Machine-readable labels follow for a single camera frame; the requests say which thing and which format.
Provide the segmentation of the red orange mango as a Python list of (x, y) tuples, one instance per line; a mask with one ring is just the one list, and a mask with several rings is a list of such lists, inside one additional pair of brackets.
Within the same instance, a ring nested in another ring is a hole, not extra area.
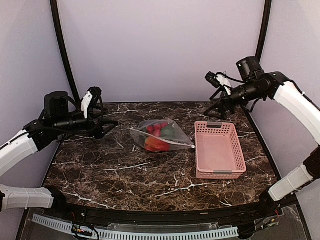
[(144, 148), (150, 152), (167, 152), (170, 144), (154, 137), (148, 137), (144, 142)]

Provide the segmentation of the red lychee bunch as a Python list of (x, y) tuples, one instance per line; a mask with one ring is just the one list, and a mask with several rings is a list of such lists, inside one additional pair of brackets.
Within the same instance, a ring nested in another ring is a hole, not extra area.
[(146, 132), (156, 137), (161, 136), (161, 130), (168, 125), (167, 122), (155, 123), (154, 125), (148, 125)]

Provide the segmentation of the clear zip top bag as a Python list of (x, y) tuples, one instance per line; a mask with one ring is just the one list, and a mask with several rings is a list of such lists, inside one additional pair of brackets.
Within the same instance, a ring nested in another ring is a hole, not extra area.
[(137, 145), (153, 153), (196, 148), (180, 126), (169, 118), (142, 121), (130, 129), (130, 135)]

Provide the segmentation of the green lime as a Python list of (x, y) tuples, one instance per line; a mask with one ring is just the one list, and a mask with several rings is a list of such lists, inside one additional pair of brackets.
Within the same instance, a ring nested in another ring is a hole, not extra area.
[(160, 131), (160, 137), (163, 139), (174, 139), (176, 137), (175, 128), (171, 125), (163, 127)]

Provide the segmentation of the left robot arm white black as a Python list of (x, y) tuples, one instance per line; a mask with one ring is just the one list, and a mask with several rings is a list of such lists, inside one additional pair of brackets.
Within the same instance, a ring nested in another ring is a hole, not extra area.
[[(104, 117), (102, 90), (91, 87), (80, 104), (66, 91), (54, 91), (44, 97), (44, 109), (38, 119), (28, 123), (0, 148), (0, 174), (3, 176), (22, 160), (62, 141), (67, 135), (85, 135), (99, 140), (118, 126)], [(0, 186), (0, 209), (51, 209), (60, 218), (71, 213), (65, 195), (54, 186), (23, 188)]]

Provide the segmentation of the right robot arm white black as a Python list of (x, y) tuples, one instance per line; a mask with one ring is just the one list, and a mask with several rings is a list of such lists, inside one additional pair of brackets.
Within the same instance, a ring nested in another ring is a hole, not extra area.
[[(233, 88), (233, 78), (222, 72), (208, 72), (205, 80), (215, 87), (216, 94), (210, 97), (214, 104), (204, 115), (225, 119), (227, 112), (234, 113), (236, 106), (246, 107), (252, 101), (271, 99), (287, 109), (320, 142), (320, 109), (298, 85), (279, 71), (266, 73), (254, 56), (236, 63), (241, 80)], [(281, 180), (265, 190), (255, 205), (255, 213), (266, 217), (286, 196), (293, 194), (320, 178), (320, 149), (316, 148), (304, 162)]]

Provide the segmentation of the pink perforated plastic basket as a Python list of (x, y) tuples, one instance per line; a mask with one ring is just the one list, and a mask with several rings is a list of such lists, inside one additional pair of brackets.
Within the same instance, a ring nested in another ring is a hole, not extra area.
[(194, 129), (197, 179), (238, 179), (247, 171), (233, 123), (196, 121)]

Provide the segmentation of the left black frame post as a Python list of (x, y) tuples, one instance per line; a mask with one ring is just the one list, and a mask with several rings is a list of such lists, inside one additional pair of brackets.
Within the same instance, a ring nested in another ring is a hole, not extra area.
[(67, 81), (72, 93), (72, 96), (75, 100), (75, 102), (78, 104), (80, 102), (80, 95), (76, 86), (76, 82), (73, 76), (69, 56), (67, 53), (67, 48), (65, 44), (64, 34), (63, 34), (63, 28), (61, 24), (61, 18), (59, 13), (59, 6), (57, 0), (50, 0), (50, 9), (51, 9), (51, 15), (53, 20), (53, 25), (55, 29), (56, 39), (60, 51), (60, 56), (62, 59), (63, 67), (66, 73)]

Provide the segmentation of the black frame post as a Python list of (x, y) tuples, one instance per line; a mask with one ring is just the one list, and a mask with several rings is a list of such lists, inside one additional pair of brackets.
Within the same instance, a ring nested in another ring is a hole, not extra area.
[(65, 44), (64, 34), (63, 34), (63, 28), (61, 24), (61, 18), (59, 13), (59, 6), (57, 0), (50, 0), (50, 9), (51, 9), (51, 15), (53, 20), (53, 25), (55, 29), (56, 39), (60, 51), (60, 56), (62, 59), (63, 67), (66, 73), (67, 81), (72, 93), (72, 96), (75, 100), (75, 102), (78, 104), (80, 102), (80, 95), (76, 86), (76, 82), (73, 76), (69, 56), (67, 53), (67, 48)]
[(268, 25), (269, 25), (269, 20), (271, 15), (271, 8), (272, 8), (272, 0), (265, 0), (259, 38), (257, 42), (256, 52), (255, 52), (255, 57), (258, 59), (259, 62), (261, 61), (264, 46), (265, 46)]

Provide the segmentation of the right black frame post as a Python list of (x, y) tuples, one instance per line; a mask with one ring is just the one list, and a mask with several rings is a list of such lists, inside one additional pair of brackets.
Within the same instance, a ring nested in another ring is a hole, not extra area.
[(255, 57), (258, 59), (259, 62), (261, 61), (264, 46), (265, 46), (268, 25), (269, 25), (269, 20), (271, 15), (271, 8), (272, 8), (272, 0), (265, 0), (259, 38), (257, 42), (256, 52), (255, 52)]

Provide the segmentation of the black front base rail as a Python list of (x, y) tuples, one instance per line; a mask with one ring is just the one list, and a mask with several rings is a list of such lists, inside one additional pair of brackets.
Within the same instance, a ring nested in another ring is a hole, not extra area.
[(48, 229), (32, 222), (34, 214), (70, 221), (73, 224), (107, 228), (110, 224), (138, 226), (186, 226), (211, 224), (217, 229), (237, 227), (238, 237), (225, 240), (308, 240), (306, 226), (298, 200), (284, 199), (274, 209), (258, 211), (259, 203), (194, 211), (142, 212), (110, 210), (68, 204), (66, 213), (51, 209), (31, 209), (24, 215), (19, 232), (21, 240), (74, 240), (71, 235)]

